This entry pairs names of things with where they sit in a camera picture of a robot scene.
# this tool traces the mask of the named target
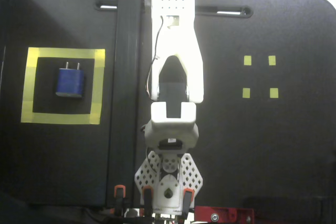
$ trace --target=bolt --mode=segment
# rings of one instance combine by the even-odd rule
[[[218,214],[212,214],[211,215],[211,221],[212,222],[218,222],[218,220],[219,220]]]

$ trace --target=blue phone charger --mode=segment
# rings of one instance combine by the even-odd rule
[[[58,74],[58,83],[56,95],[59,97],[81,98],[83,96],[84,72],[80,70],[80,64],[77,69],[70,69],[67,62],[66,68],[60,68]]]

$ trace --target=yellow tape marker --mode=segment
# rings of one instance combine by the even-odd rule
[[[279,98],[279,90],[277,88],[269,89],[269,97],[270,98]]]
[[[243,88],[243,98],[250,98],[250,89]]]
[[[245,55],[244,56],[244,65],[251,66],[252,65],[252,56],[251,55]]]
[[[275,55],[268,56],[268,63],[269,63],[270,66],[275,66],[276,65]]]
[[[39,57],[95,60],[90,114],[73,115],[33,112],[35,75]],[[23,90],[21,122],[47,124],[100,124],[104,68],[105,49],[29,48]]]

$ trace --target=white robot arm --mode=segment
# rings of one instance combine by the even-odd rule
[[[186,153],[197,143],[196,103],[203,101],[204,94],[203,62],[194,30],[195,0],[151,0],[151,7],[151,94],[148,83],[146,90],[153,103],[144,134],[147,148],[153,151],[146,154],[135,183],[145,208],[151,206],[155,214],[186,219],[203,185],[191,155]],[[169,57],[180,61],[185,86],[162,83],[160,73]],[[175,96],[181,87],[185,90]],[[181,106],[180,114],[167,115],[171,100]]]

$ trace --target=wire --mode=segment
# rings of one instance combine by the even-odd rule
[[[149,150],[149,148],[147,147],[147,148],[146,148],[146,157],[147,157],[148,164],[149,164],[149,166],[152,168],[153,172],[156,173],[156,170],[152,167],[151,163],[149,162],[149,158],[148,158],[148,150]]]
[[[148,70],[147,78],[146,78],[146,83],[145,83],[145,89],[146,89],[147,95],[148,95],[149,99],[151,99],[153,102],[154,102],[154,100],[152,99],[151,95],[149,94],[148,82],[149,82],[149,75],[151,74],[151,71],[152,71],[152,65],[153,65],[154,61],[156,59],[158,59],[158,57],[156,55],[156,47],[157,47],[160,31],[163,27],[163,17],[162,16],[161,16],[161,20],[162,20],[162,23],[161,23],[160,29],[159,29],[159,31],[157,31],[157,34],[156,34],[155,47],[154,47],[154,58],[152,60],[151,65],[149,66],[149,70]]]

